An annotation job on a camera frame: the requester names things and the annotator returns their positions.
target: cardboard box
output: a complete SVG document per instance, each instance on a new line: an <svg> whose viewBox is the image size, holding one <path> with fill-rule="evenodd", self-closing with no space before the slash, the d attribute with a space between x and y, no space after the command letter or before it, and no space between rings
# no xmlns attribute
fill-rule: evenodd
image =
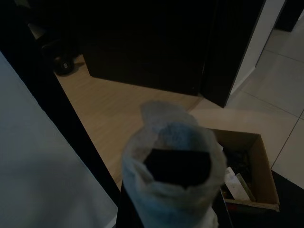
<svg viewBox="0 0 304 228"><path fill-rule="evenodd" d="M234 151L246 150L251 165L251 191L256 202L225 199L228 209L235 211L260 212L266 209L279 211L279 197L272 177L266 150L261 135L211 129L218 142Z"/></svg>

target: white floor tile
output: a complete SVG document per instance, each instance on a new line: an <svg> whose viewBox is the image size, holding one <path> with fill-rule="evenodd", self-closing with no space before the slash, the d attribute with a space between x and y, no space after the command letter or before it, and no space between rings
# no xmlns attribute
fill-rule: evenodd
<svg viewBox="0 0 304 228"><path fill-rule="evenodd" d="M304 109L304 63L264 51L242 90L300 116Z"/></svg>
<svg viewBox="0 0 304 228"><path fill-rule="evenodd" d="M192 111L201 126L262 135L272 165L297 118L240 91L223 109L203 99Z"/></svg>
<svg viewBox="0 0 304 228"><path fill-rule="evenodd" d="M300 119L272 170L304 189L304 120Z"/></svg>
<svg viewBox="0 0 304 228"><path fill-rule="evenodd" d="M273 30L265 49L304 62L304 18L292 32Z"/></svg>

